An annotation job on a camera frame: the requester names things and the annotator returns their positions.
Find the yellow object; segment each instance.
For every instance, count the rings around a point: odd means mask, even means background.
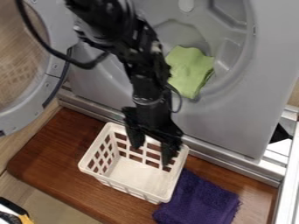
[[[25,215],[19,215],[18,218],[22,221],[22,224],[34,224],[34,222]]]

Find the washing machine door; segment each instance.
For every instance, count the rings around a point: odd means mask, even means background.
[[[78,42],[63,2],[31,0],[26,9],[48,44],[66,53]],[[0,136],[36,119],[58,91],[67,65],[45,52],[24,27],[14,1],[0,1]]]
[[[298,77],[299,2],[134,2],[156,29],[165,53],[177,45],[193,46],[215,58],[215,74],[196,101],[184,99],[174,115],[177,125],[186,135],[260,158]],[[75,48],[79,60],[95,55],[87,45]],[[93,71],[74,67],[70,81],[76,95],[93,102],[114,109],[133,105],[131,85],[114,56]]]

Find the purple towel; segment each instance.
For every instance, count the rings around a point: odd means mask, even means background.
[[[183,169],[172,199],[153,213],[159,224],[231,224],[239,196]]]

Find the metal frame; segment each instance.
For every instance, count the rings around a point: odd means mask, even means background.
[[[104,122],[122,123],[121,112],[76,96],[68,83],[59,91],[59,103]],[[282,117],[295,123],[296,115],[295,111],[286,109]],[[268,185],[278,187],[285,176],[289,160],[288,144],[285,149],[266,150],[264,158],[257,161],[191,136],[184,136],[183,140],[191,146],[192,155]]]
[[[299,223],[299,122],[276,210],[275,224]]]

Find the wooden floor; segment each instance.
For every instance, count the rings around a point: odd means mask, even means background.
[[[77,168],[103,125],[63,108],[9,162],[8,171],[103,223],[154,223],[151,214],[157,206],[101,185]],[[233,223],[271,223],[277,189],[195,157],[188,157],[185,167],[239,194]]]

